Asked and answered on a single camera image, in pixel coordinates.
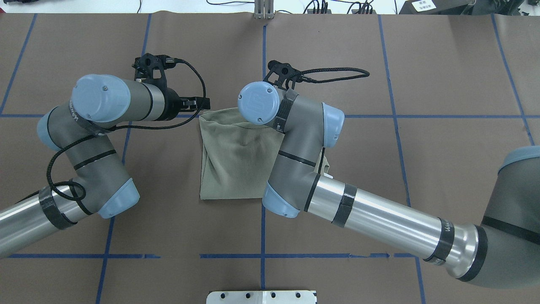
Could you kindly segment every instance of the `sticker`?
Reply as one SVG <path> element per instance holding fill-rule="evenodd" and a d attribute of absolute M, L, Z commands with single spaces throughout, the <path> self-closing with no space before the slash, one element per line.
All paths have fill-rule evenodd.
<path fill-rule="evenodd" d="M 437 8 L 435 4 L 433 4 L 433 1 L 431 0 L 421 0 L 421 1 L 412 2 L 412 5 L 414 6 L 414 9 L 418 12 L 428 11 L 428 10 Z"/>

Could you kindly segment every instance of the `light blue cap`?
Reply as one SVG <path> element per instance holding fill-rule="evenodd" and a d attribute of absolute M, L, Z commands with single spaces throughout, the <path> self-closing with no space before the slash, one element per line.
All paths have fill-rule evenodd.
<path fill-rule="evenodd" d="M 139 191 L 133 179 L 129 179 L 111 196 L 98 213 L 102 218 L 108 219 L 133 207 L 139 198 Z"/>
<path fill-rule="evenodd" d="M 73 107 L 79 115 L 94 122 L 119 119 L 130 105 L 127 84 L 112 75 L 90 74 L 77 81 L 71 93 Z"/>
<path fill-rule="evenodd" d="M 238 110 L 254 124 L 270 122 L 278 113 L 281 100 L 278 91 L 268 82 L 257 81 L 246 85 L 238 95 Z"/>
<path fill-rule="evenodd" d="M 296 217 L 300 210 L 291 206 L 266 182 L 265 194 L 262 196 L 262 204 L 266 209 L 284 217 Z"/>
<path fill-rule="evenodd" d="M 341 128 L 345 122 L 345 114 L 342 110 L 322 103 L 322 113 L 325 120 L 325 141 L 324 146 L 331 148 L 338 142 Z"/>
<path fill-rule="evenodd" d="M 499 172 L 501 172 L 504 167 L 508 166 L 511 163 L 535 157 L 540 157 L 540 146 L 527 146 L 517 148 L 506 156 L 503 165 L 499 169 Z"/>
<path fill-rule="evenodd" d="M 39 137 L 39 140 L 41 140 L 41 142 L 44 143 L 47 147 L 49 147 L 51 150 L 60 151 L 60 147 L 52 141 L 51 135 L 49 134 L 49 116 L 51 116 L 51 112 L 53 111 L 54 109 L 43 115 L 43 117 L 41 117 L 41 119 L 37 123 L 37 137 Z"/>

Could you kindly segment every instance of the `black band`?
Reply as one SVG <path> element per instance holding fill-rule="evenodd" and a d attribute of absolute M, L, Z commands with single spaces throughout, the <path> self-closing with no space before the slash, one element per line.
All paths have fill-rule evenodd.
<path fill-rule="evenodd" d="M 283 98 L 283 100 L 279 104 L 278 113 L 276 114 L 274 119 L 275 130 L 281 133 L 285 132 L 285 123 L 287 122 L 287 118 L 289 117 L 289 112 L 291 112 L 293 103 L 294 101 L 288 99 L 287 97 Z"/>
<path fill-rule="evenodd" d="M 69 190 L 71 191 L 71 195 L 73 195 L 73 197 L 77 196 L 77 192 L 75 191 L 75 187 L 73 187 L 72 184 L 69 184 Z M 90 210 L 88 210 L 88 209 L 83 205 L 83 202 L 81 202 L 80 200 L 75 200 L 75 202 L 77 203 L 77 205 L 79 206 L 79 208 L 80 208 L 84 213 L 86 213 L 87 215 L 92 215 L 92 214 L 93 214 L 92 212 L 90 212 Z"/>
<path fill-rule="evenodd" d="M 312 162 L 312 161 L 309 161 L 309 160 L 304 159 L 304 158 L 302 158 L 302 157 L 298 157 L 298 156 L 296 156 L 296 155 L 289 154 L 289 153 L 287 153 L 287 152 L 283 152 L 283 151 L 281 151 L 281 150 L 279 150 L 278 154 L 281 155 L 281 156 L 290 158 L 291 160 L 295 160 L 295 161 L 297 161 L 297 162 L 301 162 L 301 163 L 306 164 L 306 165 L 308 165 L 308 166 L 315 167 L 315 166 L 317 165 L 316 163 L 314 163 L 314 162 Z"/>
<path fill-rule="evenodd" d="M 304 211 L 307 212 L 309 209 L 309 204 L 311 203 L 311 199 L 313 198 L 313 193 L 315 192 L 315 188 L 317 188 L 317 183 L 319 182 L 319 179 L 321 178 L 320 174 L 317 174 L 315 177 L 315 180 L 313 181 L 313 185 L 311 185 L 311 190 L 309 191 L 309 195 L 307 196 L 306 205 L 304 206 Z"/>
<path fill-rule="evenodd" d="M 150 95 L 150 108 L 148 109 L 148 113 L 146 113 L 143 119 L 141 119 L 144 120 L 148 117 L 148 115 L 150 115 L 150 112 L 152 112 L 152 108 L 154 107 L 154 97 L 152 96 L 152 92 L 150 92 L 150 89 L 144 83 L 141 82 L 141 84 L 143 85 L 143 87 L 145 87 L 145 89 L 148 91 L 148 94 Z"/>
<path fill-rule="evenodd" d="M 60 212 L 55 199 L 52 197 L 51 188 L 45 187 L 39 191 L 39 204 L 49 222 L 56 228 L 64 230 L 77 223 L 70 221 L 65 214 Z"/>
<path fill-rule="evenodd" d="M 100 159 L 102 159 L 103 157 L 109 156 L 109 155 L 111 155 L 111 154 L 116 154 L 116 150 L 112 149 L 112 150 L 109 150 L 109 151 L 107 151 L 107 152 L 103 152 L 103 153 L 101 153 L 101 154 L 98 154 L 98 155 L 96 155 L 96 156 L 93 156 L 93 157 L 91 157 L 91 158 L 89 158 L 89 159 L 87 159 L 87 160 L 85 160 L 85 161 L 82 161 L 82 162 L 76 164 L 75 166 L 73 166 L 73 169 L 78 170 L 78 169 L 80 169 L 80 168 L 86 166 L 86 165 L 89 164 L 89 163 L 93 163 L 93 162 L 95 162 L 95 161 L 97 161 L 97 160 L 100 160 Z"/>
<path fill-rule="evenodd" d="M 332 224 L 341 228 L 345 227 L 350 212 L 353 210 L 354 197 L 356 196 L 356 187 L 350 184 L 345 184 L 341 201 L 339 202 L 338 211 L 334 216 Z"/>
<path fill-rule="evenodd" d="M 427 259 L 424 259 L 424 261 L 435 265 L 442 265 L 446 262 L 446 258 L 448 257 L 448 254 L 450 254 L 450 250 L 452 250 L 452 245 L 454 245 L 455 236 L 454 224 L 447 220 L 443 220 L 440 217 L 439 220 L 441 220 L 441 235 L 439 236 L 439 242 L 437 247 L 435 247 L 433 254 Z"/>
<path fill-rule="evenodd" d="M 95 123 L 86 120 L 82 118 L 77 111 L 75 111 L 75 108 L 73 107 L 73 101 L 69 100 L 69 110 L 71 112 L 71 117 L 73 117 L 73 120 L 83 129 L 88 131 L 90 134 L 94 136 L 103 136 L 107 133 L 110 133 L 109 130 L 104 129 Z"/>
<path fill-rule="evenodd" d="M 485 255 L 488 252 L 488 236 L 485 234 L 484 228 L 477 225 L 475 227 L 476 231 L 478 231 L 478 248 L 471 268 L 462 277 L 457 278 L 462 282 L 469 282 L 476 277 L 484 265 Z"/>
<path fill-rule="evenodd" d="M 525 228 L 521 228 L 519 226 L 512 225 L 510 223 L 503 222 L 488 216 L 484 216 L 484 219 L 482 220 L 482 225 L 493 227 L 502 232 L 506 232 L 515 237 L 519 237 L 520 239 L 524 239 L 531 243 L 535 243 L 536 245 L 540 245 L 540 234 L 534 231 L 530 231 Z"/>

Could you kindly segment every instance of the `folded cloth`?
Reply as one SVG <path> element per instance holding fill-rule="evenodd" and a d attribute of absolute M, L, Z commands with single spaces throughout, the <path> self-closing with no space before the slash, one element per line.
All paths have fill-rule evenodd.
<path fill-rule="evenodd" d="M 283 134 L 247 122 L 230 108 L 199 118 L 202 136 L 202 200 L 261 198 L 278 155 Z M 330 165 L 323 160 L 323 170 Z"/>

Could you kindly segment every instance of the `white mounting plate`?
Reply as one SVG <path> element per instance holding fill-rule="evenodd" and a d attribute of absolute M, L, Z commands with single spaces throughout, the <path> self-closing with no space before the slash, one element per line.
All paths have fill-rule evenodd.
<path fill-rule="evenodd" d="M 317 304 L 317 292 L 311 290 L 211 292 L 206 298 L 206 304 Z"/>

